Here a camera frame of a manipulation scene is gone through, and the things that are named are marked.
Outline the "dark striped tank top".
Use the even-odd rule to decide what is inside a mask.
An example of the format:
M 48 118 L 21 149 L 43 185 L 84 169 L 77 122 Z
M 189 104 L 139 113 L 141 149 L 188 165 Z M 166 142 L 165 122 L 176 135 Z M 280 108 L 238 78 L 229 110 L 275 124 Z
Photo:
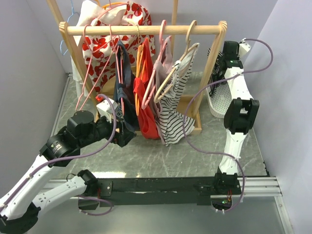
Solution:
M 213 83 L 224 78 L 224 73 L 226 72 L 226 53 L 228 49 L 223 48 L 223 51 L 218 52 L 217 59 L 215 61 L 213 70 L 211 72 L 210 81 L 208 83 Z M 209 96 L 213 97 L 217 92 L 218 88 L 227 85 L 227 82 L 220 82 L 209 87 Z

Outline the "navy blue tank top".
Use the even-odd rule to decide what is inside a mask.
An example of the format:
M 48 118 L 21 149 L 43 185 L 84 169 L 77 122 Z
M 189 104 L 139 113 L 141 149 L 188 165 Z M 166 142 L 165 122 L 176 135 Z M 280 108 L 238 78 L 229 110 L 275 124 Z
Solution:
M 139 123 L 136 115 L 135 108 L 135 97 L 134 97 L 134 79 L 135 75 L 131 70 L 131 63 L 129 54 L 125 48 L 125 45 L 122 45 L 123 50 L 123 93 L 124 96 L 124 106 L 125 106 L 125 114 L 123 122 L 128 130 L 135 132 L 139 130 Z

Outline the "red tank top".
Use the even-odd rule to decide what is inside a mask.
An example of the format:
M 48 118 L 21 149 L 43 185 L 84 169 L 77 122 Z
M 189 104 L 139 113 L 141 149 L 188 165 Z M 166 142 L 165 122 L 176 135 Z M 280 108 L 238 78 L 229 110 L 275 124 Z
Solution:
M 148 84 L 153 71 L 148 38 L 145 38 L 143 43 L 139 46 L 138 53 L 133 93 L 139 130 L 146 139 L 158 139 L 159 134 L 156 126 L 155 114 L 148 103 Z

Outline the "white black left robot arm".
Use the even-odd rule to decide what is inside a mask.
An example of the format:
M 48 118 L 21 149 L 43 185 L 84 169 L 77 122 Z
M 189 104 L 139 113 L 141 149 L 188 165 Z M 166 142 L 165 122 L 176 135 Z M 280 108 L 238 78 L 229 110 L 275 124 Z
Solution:
M 0 232 L 24 234 L 51 208 L 74 196 L 92 196 L 99 191 L 98 179 L 81 170 L 63 185 L 48 192 L 40 191 L 49 180 L 61 172 L 73 159 L 80 158 L 80 150 L 106 139 L 107 143 L 126 146 L 136 136 L 121 122 L 106 117 L 97 121 L 89 111 L 77 111 L 66 126 L 50 137 L 39 155 L 19 182 L 0 200 Z

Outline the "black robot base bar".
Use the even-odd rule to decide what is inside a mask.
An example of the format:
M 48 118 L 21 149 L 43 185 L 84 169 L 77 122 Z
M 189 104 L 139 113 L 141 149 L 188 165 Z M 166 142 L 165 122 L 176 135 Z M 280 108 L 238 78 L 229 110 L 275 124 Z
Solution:
M 209 177 L 99 178 L 83 193 L 113 205 L 210 205 L 213 195 L 240 195 L 235 175 Z

